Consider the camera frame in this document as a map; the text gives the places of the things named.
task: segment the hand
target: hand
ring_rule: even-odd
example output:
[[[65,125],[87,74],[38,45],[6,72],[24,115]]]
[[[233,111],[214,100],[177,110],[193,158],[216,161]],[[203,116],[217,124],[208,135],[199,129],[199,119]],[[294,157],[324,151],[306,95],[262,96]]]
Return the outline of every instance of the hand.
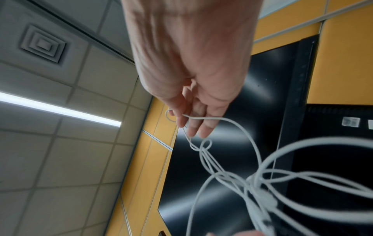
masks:
[[[182,116],[222,117],[242,89],[262,0],[122,0],[144,88]],[[193,120],[207,137],[218,121]]]
[[[216,235],[208,233],[206,236],[216,236]],[[233,236],[265,236],[265,235],[259,231],[253,230],[253,231],[245,231],[245,232],[237,233]]]

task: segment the yellow wall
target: yellow wall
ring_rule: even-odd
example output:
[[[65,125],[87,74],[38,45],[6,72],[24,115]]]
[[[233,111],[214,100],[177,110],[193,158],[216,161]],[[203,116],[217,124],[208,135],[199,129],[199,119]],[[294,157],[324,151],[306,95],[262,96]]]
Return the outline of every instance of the yellow wall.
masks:
[[[331,12],[346,7],[358,0],[330,0],[328,6],[326,2],[300,0],[260,19],[255,39],[321,16],[326,10]],[[373,86],[373,79],[369,78],[368,71],[373,59],[373,40],[370,40],[373,39],[373,31],[366,30],[373,25],[373,17],[370,16],[373,16],[373,6],[325,22],[311,80],[309,103],[373,104],[368,91]],[[252,54],[316,35],[320,26],[320,23],[316,23],[256,43]],[[354,95],[346,96],[348,91],[353,91]],[[143,129],[173,147],[177,128],[165,118],[167,109],[161,101],[154,99]],[[158,235],[160,231],[170,236],[157,210],[170,159],[171,152],[147,135],[141,134],[123,184],[122,198],[115,207],[107,235],[128,235],[127,226],[123,225],[124,206],[133,236]]]

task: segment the white sticker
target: white sticker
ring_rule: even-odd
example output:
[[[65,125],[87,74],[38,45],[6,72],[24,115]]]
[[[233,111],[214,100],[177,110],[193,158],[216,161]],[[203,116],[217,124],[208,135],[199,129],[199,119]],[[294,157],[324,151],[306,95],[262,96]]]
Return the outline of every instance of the white sticker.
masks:
[[[342,125],[357,128],[360,125],[360,118],[357,118],[357,117],[343,117]]]
[[[373,129],[373,120],[368,120],[368,128]]]

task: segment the linear light fixture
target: linear light fixture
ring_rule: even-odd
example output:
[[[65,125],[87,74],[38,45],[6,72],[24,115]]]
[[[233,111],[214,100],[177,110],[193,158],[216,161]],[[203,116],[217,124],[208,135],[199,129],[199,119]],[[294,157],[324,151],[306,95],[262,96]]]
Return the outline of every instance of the linear light fixture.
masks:
[[[108,118],[103,118],[103,117],[96,116],[96,115],[91,115],[91,114],[84,113],[84,112],[78,112],[78,111],[75,111],[75,110],[72,110],[72,109],[67,109],[67,108],[64,108],[64,107],[59,107],[59,106],[47,104],[47,103],[44,103],[44,102],[39,102],[39,101],[27,99],[27,98],[22,98],[22,97],[18,97],[18,96],[15,96],[15,95],[2,93],[2,92],[0,92],[0,101],[10,103],[10,104],[14,104],[14,105],[18,105],[18,106],[23,106],[23,107],[33,108],[33,109],[42,110],[42,111],[46,111],[46,112],[56,113],[56,114],[60,114],[60,115],[66,115],[66,116],[70,116],[70,117],[74,117],[74,118],[78,118],[78,119],[82,119],[82,120],[86,120],[86,121],[93,121],[93,122],[97,122],[97,123],[101,123],[101,124],[107,124],[107,125],[111,125],[111,126],[115,126],[115,127],[120,127],[120,125],[122,123],[120,121],[115,121],[115,120],[111,120],[111,119],[108,119]]]

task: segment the white cable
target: white cable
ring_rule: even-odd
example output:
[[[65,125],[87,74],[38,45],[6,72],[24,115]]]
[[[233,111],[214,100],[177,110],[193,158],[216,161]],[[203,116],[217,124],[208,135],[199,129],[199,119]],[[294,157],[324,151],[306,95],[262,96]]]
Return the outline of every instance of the white cable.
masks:
[[[369,149],[373,149],[373,141],[366,140],[361,138],[343,138],[343,137],[326,137],[326,138],[311,138],[307,140],[297,141],[292,144],[289,144],[285,147],[282,147],[269,155],[263,162],[261,160],[261,156],[259,153],[259,149],[254,142],[251,135],[237,122],[232,121],[230,119],[224,117],[191,117],[188,115],[184,115],[190,119],[196,120],[222,120],[230,122],[236,125],[239,129],[241,129],[247,138],[250,140],[255,154],[258,160],[258,170],[256,173],[250,175],[246,179],[242,177],[225,171],[223,167],[217,162],[217,160],[210,154],[208,151],[209,148],[212,146],[213,142],[210,139],[204,139],[200,147],[197,147],[191,142],[191,138],[186,135],[186,127],[183,128],[184,134],[186,139],[189,142],[190,148],[194,151],[199,152],[200,161],[202,166],[206,169],[206,171],[211,175],[202,185],[200,188],[192,209],[189,214],[188,226],[186,229],[186,236],[190,236],[191,229],[192,229],[192,220],[195,212],[195,207],[198,202],[199,197],[201,196],[202,192],[205,190],[207,185],[213,180],[216,179],[218,182],[226,186],[227,188],[231,189],[235,193],[237,193],[246,203],[246,207],[250,216],[251,221],[256,230],[263,232],[267,236],[275,236],[275,230],[272,226],[267,226],[264,224],[264,221],[271,221],[269,212],[277,215],[280,219],[291,225],[293,228],[301,232],[306,236],[318,236],[315,232],[309,230],[308,228],[304,227],[303,225],[299,224],[294,219],[290,218],[279,209],[277,209],[278,200],[283,202],[288,207],[303,213],[305,215],[323,219],[323,220],[330,220],[336,222],[344,222],[344,223],[359,223],[359,224],[373,224],[373,211],[335,211],[335,210],[324,210],[318,208],[311,208],[308,206],[301,205],[296,203],[287,197],[280,194],[271,184],[272,183],[279,183],[284,181],[289,181],[295,178],[301,178],[306,181],[310,181],[316,184],[320,184],[322,186],[335,189],[338,191],[346,192],[349,194],[353,194],[356,196],[370,198],[373,199],[373,190],[367,188],[359,183],[354,181],[338,177],[335,175],[330,175],[326,173],[319,173],[314,171],[303,171],[303,172],[293,172],[287,170],[278,170],[278,169],[267,169],[268,166],[274,162],[277,158],[285,155],[286,153],[305,148],[311,146],[318,146],[318,145],[350,145],[350,146],[357,146],[357,147],[365,147]],[[273,179],[264,179],[264,173],[279,173],[285,176]],[[326,180],[333,180],[334,182],[339,182],[343,185],[328,182]],[[261,188],[262,185],[265,185],[269,191],[264,190]],[[251,200],[248,196],[248,193],[253,196],[256,202]]]

